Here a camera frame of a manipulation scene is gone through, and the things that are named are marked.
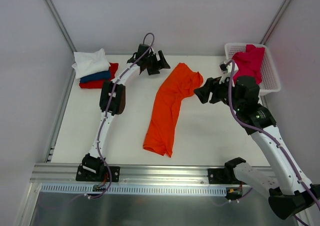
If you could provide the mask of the orange t-shirt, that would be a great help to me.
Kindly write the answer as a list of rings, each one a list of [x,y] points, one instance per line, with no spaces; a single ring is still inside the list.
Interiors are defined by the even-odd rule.
[[[185,63],[177,64],[156,93],[143,142],[144,150],[172,157],[182,101],[193,96],[194,90],[203,82],[203,76],[199,72],[192,71]]]

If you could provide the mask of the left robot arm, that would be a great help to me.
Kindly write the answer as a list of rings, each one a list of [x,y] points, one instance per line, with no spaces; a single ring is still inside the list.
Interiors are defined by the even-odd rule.
[[[82,168],[92,180],[99,181],[105,174],[110,175],[106,158],[103,157],[104,145],[110,135],[112,124],[125,109],[126,86],[143,71],[147,71],[148,75],[156,75],[161,69],[169,68],[170,65],[161,50],[155,52],[152,46],[140,44],[120,75],[112,81],[104,82],[99,99],[101,117],[98,131],[89,152],[81,162]]]

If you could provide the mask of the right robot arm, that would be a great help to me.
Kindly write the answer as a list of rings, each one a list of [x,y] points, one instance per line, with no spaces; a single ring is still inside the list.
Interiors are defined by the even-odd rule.
[[[288,151],[268,108],[259,103],[260,87],[255,78],[238,77],[236,83],[227,78],[208,78],[194,90],[201,103],[222,102],[229,106],[232,116],[263,152],[274,172],[270,178],[237,157],[222,169],[208,170],[210,183],[245,183],[263,195],[280,219],[320,204],[319,185],[314,184],[299,168]]]

